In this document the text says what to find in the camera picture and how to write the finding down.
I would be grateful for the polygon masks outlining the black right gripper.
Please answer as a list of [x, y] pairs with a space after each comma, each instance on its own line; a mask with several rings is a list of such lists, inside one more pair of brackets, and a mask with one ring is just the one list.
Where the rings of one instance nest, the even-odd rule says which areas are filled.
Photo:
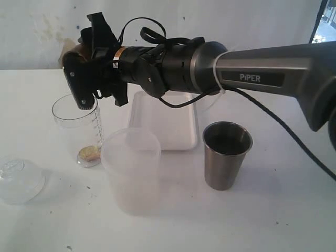
[[91, 110], [95, 98], [126, 98], [126, 82], [121, 79], [114, 58], [121, 49], [102, 12], [87, 15], [90, 27], [80, 31], [78, 58], [64, 61], [64, 74], [80, 110]]

